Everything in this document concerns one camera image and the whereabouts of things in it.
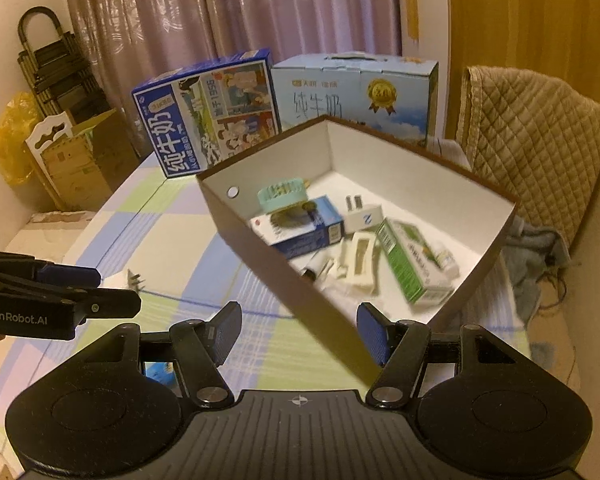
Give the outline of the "white usb charger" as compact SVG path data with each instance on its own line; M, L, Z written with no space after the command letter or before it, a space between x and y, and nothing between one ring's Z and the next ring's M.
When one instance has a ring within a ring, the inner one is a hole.
M122 272L123 285L126 289L140 292L144 288L144 279L139 273L133 272L131 269L126 269Z

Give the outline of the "blue ointment tube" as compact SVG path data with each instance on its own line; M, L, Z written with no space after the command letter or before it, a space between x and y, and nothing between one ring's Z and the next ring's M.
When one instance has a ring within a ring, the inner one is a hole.
M147 363L145 366L145 375L154 382L158 382L158 384L170 389L173 389L178 385L173 364L170 362Z

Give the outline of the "green white medicine box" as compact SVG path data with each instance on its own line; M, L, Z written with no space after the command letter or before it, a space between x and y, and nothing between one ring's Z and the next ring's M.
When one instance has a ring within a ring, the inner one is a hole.
M412 307L440 306L454 292L419 228L385 218L376 231L389 268Z

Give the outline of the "cream plastic clip holder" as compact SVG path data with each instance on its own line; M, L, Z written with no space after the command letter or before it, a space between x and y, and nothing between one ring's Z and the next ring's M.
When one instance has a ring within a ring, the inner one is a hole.
M358 231L339 245L336 279L358 292L373 294L376 290L375 248L373 232Z

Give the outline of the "small white pill bottle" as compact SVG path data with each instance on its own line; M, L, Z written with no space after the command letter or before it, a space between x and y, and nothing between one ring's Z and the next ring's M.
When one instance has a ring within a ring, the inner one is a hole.
M433 242L431 251L441 271L449 280L455 280L460 276L460 266L448 248L440 242Z

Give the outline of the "white cube power socket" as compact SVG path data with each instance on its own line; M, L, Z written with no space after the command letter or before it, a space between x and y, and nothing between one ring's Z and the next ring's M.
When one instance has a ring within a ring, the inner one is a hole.
M381 206L364 204L361 195L348 195L346 206L347 209L342 214L346 234L375 229L385 219Z

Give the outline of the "blue white medicine box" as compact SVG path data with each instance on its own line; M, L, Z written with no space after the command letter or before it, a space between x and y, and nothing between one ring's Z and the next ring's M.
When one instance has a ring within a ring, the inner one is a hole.
M326 195L274 214L261 214L249 224L254 234L286 259L338 244L344 235L343 218Z

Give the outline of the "mint green handheld fan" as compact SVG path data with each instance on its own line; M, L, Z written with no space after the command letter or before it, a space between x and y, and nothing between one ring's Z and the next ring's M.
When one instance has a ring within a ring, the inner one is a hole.
M308 180L292 178L261 188L257 194L261 217L278 226L306 221L317 210L316 203L309 199L308 186Z

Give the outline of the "checkered tablecloth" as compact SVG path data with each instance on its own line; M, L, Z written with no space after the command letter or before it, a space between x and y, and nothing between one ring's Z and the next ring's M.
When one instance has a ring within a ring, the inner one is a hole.
M62 263L92 266L102 278L130 268L144 279L134 323L160 332L186 318L208 318L237 300L244 325L221 367L242 389L366 387L315 340L216 234L195 177L166 180L150 156L95 214ZM477 322L530 356L527 332L514 313L503 263L452 322ZM117 324L94 320L76 339L0 342L0 413L17 393Z

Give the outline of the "brown open cardboard box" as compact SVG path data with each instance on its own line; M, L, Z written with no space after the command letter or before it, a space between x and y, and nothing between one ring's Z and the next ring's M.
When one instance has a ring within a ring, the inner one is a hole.
M335 304L253 231L263 209L258 194L298 178L309 197L327 197L342 216L378 206L385 217L414 224L448 248L460 267L449 299L414 307L388 263L379 261L376 290L390 320L448 326L493 268L517 200L500 186L424 148L343 119L321 116L202 172L204 200L220 237L268 286L326 351L363 385L379 372L356 329L352 306Z

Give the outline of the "yellow plastic bag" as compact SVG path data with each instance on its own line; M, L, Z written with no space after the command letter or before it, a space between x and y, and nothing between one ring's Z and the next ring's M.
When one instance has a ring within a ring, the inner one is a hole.
M33 174L23 144L42 119L34 95L24 91L17 92L1 114L0 174L10 186L25 184Z

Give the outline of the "grey cloth on floor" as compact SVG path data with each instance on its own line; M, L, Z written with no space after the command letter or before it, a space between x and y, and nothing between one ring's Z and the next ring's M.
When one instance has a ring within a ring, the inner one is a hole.
M547 273L568 268L571 257L562 234L549 226L532 226L516 216L501 251L524 325L539 309L538 281Z

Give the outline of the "quilted beige chair cover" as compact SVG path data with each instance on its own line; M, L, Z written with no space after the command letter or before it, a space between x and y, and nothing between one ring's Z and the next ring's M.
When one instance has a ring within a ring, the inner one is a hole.
M600 103L533 70L469 66L455 139L524 220L574 241L600 175Z

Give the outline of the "light blue milk carton box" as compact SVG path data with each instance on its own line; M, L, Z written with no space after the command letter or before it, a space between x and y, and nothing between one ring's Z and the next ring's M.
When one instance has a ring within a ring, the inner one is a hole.
M436 61L365 52L302 54L272 67L285 129L328 115L413 142L436 130L438 76Z

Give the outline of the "pink curtain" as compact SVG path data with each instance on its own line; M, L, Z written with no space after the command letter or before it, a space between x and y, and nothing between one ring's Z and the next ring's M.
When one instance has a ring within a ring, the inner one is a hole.
M68 0L73 30L107 98L151 151L131 91L182 66L268 48L301 53L401 51L399 0Z

